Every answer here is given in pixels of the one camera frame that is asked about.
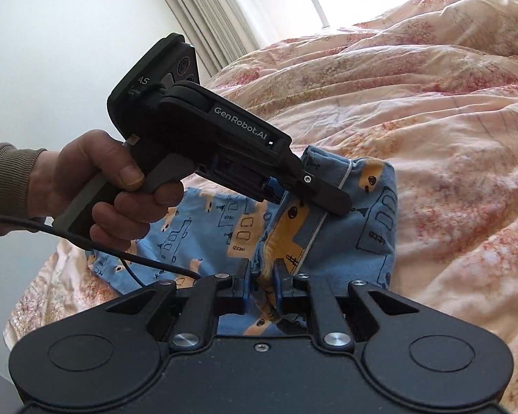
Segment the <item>left hand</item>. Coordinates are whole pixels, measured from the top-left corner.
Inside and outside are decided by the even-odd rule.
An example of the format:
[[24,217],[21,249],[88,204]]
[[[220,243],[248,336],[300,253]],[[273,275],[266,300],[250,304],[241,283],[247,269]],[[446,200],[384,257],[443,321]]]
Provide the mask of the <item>left hand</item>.
[[93,207],[89,236],[113,249],[125,252],[183,198],[179,181],[163,184],[151,195],[137,191],[144,174],[130,153],[105,131],[92,130],[60,151],[46,150],[38,156],[29,177],[27,216],[55,219],[99,172],[122,192],[113,203]]

